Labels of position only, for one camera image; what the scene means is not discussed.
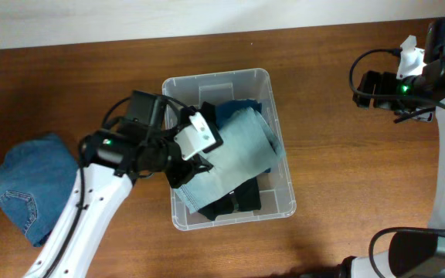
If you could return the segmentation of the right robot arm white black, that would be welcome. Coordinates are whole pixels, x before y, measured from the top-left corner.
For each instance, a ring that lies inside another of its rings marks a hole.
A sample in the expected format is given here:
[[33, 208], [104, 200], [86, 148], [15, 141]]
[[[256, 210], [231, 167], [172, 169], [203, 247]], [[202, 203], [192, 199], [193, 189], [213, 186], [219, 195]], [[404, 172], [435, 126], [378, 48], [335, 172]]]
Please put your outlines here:
[[348, 72], [352, 100], [362, 109], [392, 111], [395, 123], [437, 121], [437, 190], [427, 227], [398, 226], [378, 231], [367, 256], [350, 256], [336, 267], [308, 277], [445, 277], [445, 17], [430, 23], [424, 49], [409, 36], [386, 51], [399, 59], [395, 73], [365, 72], [359, 84]]

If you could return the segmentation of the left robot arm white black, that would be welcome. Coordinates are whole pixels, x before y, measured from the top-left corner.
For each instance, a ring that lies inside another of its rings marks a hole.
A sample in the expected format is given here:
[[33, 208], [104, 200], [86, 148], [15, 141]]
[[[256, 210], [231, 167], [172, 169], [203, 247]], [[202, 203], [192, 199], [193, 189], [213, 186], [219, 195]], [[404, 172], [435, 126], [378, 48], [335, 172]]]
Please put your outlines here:
[[135, 90], [123, 116], [104, 116], [78, 145], [69, 199], [27, 277], [84, 277], [134, 183], [164, 172], [179, 188], [212, 169], [202, 157], [222, 145], [216, 126], [175, 98]]

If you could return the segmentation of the black garment with tape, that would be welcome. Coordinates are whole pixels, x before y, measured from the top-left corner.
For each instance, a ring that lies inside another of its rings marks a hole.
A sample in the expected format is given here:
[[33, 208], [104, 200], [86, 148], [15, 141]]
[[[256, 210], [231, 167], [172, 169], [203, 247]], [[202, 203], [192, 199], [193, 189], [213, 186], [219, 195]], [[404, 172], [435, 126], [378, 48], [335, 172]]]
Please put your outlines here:
[[204, 117], [204, 119], [208, 124], [213, 124], [216, 127], [219, 126], [217, 110], [215, 105], [208, 102], [203, 102], [202, 106], [199, 108], [195, 106], [190, 106], [189, 108], [194, 112], [199, 112]]

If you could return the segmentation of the teal blue garment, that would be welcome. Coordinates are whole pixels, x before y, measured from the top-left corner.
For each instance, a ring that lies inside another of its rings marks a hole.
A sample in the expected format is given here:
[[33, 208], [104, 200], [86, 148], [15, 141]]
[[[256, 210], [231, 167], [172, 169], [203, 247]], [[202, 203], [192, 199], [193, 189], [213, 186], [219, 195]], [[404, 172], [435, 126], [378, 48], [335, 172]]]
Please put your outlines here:
[[261, 112], [262, 104], [256, 100], [230, 100], [216, 106], [216, 125], [221, 128], [231, 116], [238, 110], [253, 108], [257, 112]]

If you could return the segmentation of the light blue jeans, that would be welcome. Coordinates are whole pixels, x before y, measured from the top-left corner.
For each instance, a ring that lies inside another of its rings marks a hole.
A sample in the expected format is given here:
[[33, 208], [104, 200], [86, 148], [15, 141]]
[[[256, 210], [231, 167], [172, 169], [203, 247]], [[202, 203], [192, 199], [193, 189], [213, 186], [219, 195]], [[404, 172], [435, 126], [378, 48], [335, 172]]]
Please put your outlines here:
[[251, 107], [236, 111], [219, 133], [223, 144], [202, 155], [212, 169], [175, 190], [191, 214], [274, 167], [285, 155], [278, 136]]

